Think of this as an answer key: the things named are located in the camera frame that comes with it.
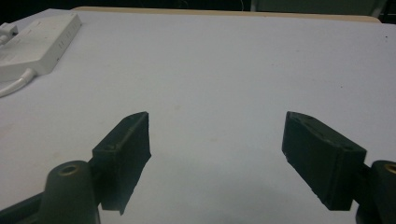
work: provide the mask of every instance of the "dark background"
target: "dark background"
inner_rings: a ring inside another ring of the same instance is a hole
[[[243,0],[244,10],[250,11],[250,0]],[[0,24],[13,22],[48,8],[75,7],[151,7],[240,11],[240,0],[18,0],[0,7]]]

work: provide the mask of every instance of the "screw hole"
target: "screw hole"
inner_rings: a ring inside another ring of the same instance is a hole
[[[385,169],[387,169],[389,172],[391,172],[391,173],[396,175],[396,165],[394,165],[394,164],[385,164]]]
[[[76,165],[69,165],[64,167],[60,172],[59,175],[72,175],[78,170]]]

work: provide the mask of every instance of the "white table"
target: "white table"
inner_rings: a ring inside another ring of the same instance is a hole
[[[65,13],[47,10],[18,21]],[[152,158],[124,216],[103,223],[354,223],[330,212],[281,151],[288,110],[396,161],[393,25],[79,12],[54,71],[0,99],[0,207],[148,111]]]

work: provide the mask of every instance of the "table surface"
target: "table surface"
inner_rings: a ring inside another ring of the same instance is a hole
[[[82,26],[52,73],[0,99],[1,208],[140,111],[152,158],[125,214],[103,223],[354,223],[356,204],[327,211],[288,165],[287,111],[368,149],[368,165],[396,161],[393,25],[74,12]]]

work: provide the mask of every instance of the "power strip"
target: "power strip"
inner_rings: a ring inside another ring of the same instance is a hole
[[[80,26],[77,13],[32,22],[0,48],[0,82],[18,79],[28,68],[50,73]]]

